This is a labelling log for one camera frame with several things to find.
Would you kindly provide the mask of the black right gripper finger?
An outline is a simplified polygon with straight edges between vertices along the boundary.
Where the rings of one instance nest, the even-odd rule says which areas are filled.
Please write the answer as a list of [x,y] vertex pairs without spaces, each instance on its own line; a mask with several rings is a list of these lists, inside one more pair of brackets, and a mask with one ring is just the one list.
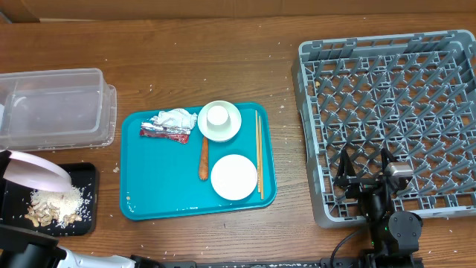
[[387,148],[382,148],[380,154],[382,160],[382,173],[385,176],[391,176],[392,171],[390,170],[390,163],[397,162],[396,157]]
[[340,162],[338,165],[338,172],[336,174],[336,179],[341,179],[347,176],[356,176],[356,172],[353,168],[353,164],[350,160],[347,150],[343,148],[340,154]]

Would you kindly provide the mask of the small white cup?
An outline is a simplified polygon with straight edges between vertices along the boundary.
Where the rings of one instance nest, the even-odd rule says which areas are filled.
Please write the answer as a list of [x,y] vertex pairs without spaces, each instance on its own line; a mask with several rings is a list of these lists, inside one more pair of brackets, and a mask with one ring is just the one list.
[[214,105],[207,112],[207,121],[212,127],[223,127],[227,124],[229,114],[222,105]]

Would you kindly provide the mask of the red foil snack wrapper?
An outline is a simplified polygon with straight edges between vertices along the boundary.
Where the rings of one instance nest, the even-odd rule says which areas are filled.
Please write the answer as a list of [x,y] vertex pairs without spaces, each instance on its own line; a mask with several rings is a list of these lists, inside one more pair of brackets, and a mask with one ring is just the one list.
[[143,122],[139,132],[140,136],[149,138],[168,138],[181,144],[188,143],[191,130],[181,127],[163,127],[152,123]]

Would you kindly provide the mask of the white tissue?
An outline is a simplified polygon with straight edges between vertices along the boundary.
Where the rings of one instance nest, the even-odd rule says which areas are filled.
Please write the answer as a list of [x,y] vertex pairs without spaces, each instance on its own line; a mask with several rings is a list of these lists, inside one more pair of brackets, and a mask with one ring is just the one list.
[[190,114],[186,109],[177,108],[170,111],[160,111],[153,116],[151,122],[162,127],[193,129],[198,120],[196,113]]

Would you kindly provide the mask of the rice and peanut scraps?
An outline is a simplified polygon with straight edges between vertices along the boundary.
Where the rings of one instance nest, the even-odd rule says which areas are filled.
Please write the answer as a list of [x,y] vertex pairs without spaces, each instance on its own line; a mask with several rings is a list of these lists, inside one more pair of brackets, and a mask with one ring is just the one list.
[[34,227],[46,227],[53,223],[60,228],[74,225],[83,220],[86,205],[83,190],[72,187],[70,191],[53,192],[34,190],[24,217]]

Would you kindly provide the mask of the large white plate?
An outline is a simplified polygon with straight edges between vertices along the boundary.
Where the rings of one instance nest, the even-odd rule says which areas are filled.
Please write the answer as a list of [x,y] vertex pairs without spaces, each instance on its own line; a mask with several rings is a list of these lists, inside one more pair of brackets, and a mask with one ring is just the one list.
[[7,154],[7,164],[1,168],[1,177],[25,187],[52,192],[70,191],[71,177],[59,165],[41,157],[12,150]]

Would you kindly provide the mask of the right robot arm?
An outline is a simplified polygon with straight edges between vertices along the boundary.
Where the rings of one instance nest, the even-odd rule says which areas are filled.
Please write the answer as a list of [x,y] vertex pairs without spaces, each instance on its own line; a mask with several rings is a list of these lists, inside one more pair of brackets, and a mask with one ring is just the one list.
[[344,189],[345,197],[356,199],[365,217],[372,242],[371,249],[361,251],[357,258],[335,257],[337,251],[360,231],[346,236],[332,251],[331,267],[422,267],[413,254],[419,250],[422,218],[410,211],[396,211],[391,196],[407,188],[414,171],[406,162],[399,162],[386,148],[381,149],[382,171],[374,178],[358,175],[345,149],[341,151],[335,184]]

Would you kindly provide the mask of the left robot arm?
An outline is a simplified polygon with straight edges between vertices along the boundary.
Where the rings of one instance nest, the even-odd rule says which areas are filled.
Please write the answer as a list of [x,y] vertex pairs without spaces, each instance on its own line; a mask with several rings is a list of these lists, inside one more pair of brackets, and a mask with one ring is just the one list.
[[[38,190],[63,192],[71,189],[71,177],[60,166],[28,153],[1,151],[1,178]],[[164,268],[149,258],[133,255],[95,257],[81,255],[58,245],[52,236],[14,226],[1,225],[2,267]]]

